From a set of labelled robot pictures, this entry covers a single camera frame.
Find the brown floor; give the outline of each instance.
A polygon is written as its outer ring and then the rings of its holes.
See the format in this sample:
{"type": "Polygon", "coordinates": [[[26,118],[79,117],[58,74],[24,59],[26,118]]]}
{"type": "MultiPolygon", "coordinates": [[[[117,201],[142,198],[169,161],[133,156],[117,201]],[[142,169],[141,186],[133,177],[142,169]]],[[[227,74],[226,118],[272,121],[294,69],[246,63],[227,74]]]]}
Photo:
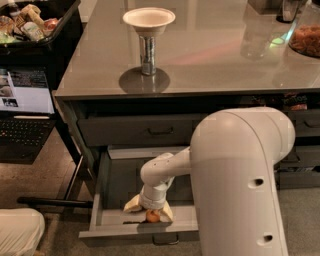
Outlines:
{"type": "MultiPolygon", "coordinates": [[[[56,130],[52,132],[33,165],[0,164],[0,207],[19,208],[20,196],[63,198],[75,165],[56,130]]],[[[92,200],[82,180],[77,179],[72,199],[92,200]]],[[[279,191],[280,206],[290,256],[320,256],[320,189],[279,191]]],[[[46,256],[201,256],[198,241],[175,246],[122,245],[87,247],[79,232],[89,229],[91,210],[41,206],[46,231],[39,249],[46,256]]]]}

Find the laptop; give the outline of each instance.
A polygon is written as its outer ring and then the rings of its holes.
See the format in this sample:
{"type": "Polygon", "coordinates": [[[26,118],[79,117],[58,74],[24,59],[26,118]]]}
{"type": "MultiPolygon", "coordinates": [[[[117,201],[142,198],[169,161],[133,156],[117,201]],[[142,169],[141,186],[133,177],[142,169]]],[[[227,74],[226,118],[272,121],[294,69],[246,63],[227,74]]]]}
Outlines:
{"type": "Polygon", "coordinates": [[[0,163],[32,164],[54,117],[45,67],[0,66],[0,163]]]}

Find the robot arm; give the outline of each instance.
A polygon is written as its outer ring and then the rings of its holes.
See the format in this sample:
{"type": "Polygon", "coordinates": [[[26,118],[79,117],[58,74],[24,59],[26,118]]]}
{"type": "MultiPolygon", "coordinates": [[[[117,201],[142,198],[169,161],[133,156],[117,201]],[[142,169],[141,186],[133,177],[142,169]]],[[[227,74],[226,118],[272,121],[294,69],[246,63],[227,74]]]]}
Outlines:
{"type": "Polygon", "coordinates": [[[190,148],[142,168],[139,203],[161,208],[173,177],[190,173],[204,256],[288,256],[273,167],[294,139],[275,109],[216,112],[197,126],[190,148]]]}

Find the glass jar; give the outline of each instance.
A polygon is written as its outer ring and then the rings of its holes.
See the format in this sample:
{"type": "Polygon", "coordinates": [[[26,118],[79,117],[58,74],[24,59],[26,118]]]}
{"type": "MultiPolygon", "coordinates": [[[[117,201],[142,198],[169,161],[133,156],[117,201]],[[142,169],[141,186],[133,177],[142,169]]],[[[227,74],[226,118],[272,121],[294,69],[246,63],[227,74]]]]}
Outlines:
{"type": "Polygon", "coordinates": [[[320,58],[320,0],[307,3],[289,46],[303,55],[320,58]]]}

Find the drawer handle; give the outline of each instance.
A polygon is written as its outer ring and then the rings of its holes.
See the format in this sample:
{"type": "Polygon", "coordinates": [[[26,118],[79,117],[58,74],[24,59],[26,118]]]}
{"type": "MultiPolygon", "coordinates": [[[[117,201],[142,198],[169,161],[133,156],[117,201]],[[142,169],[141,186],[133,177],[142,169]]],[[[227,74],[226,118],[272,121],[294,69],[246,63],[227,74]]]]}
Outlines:
{"type": "Polygon", "coordinates": [[[309,128],[320,128],[320,124],[312,125],[309,124],[308,121],[304,121],[303,123],[309,128]]]}
{"type": "Polygon", "coordinates": [[[292,160],[284,159],[284,160],[282,160],[281,162],[282,162],[282,163],[300,163],[301,159],[300,159],[300,157],[298,156],[298,154],[297,154],[296,152],[294,152],[294,155],[295,155],[296,159],[292,159],[292,160]]]}
{"type": "Polygon", "coordinates": [[[160,131],[159,131],[159,132],[152,131],[151,128],[148,128],[148,133],[149,133],[150,135],[155,135],[155,136],[157,136],[157,135],[173,134],[174,131],[173,131],[173,127],[170,127],[168,130],[166,130],[166,131],[161,131],[161,132],[160,132],[160,131]]]}
{"type": "Polygon", "coordinates": [[[154,235],[152,235],[152,243],[156,246],[163,246],[163,245],[176,245],[179,243],[179,235],[176,234],[176,240],[172,242],[156,242],[156,239],[154,238],[154,235]]]}

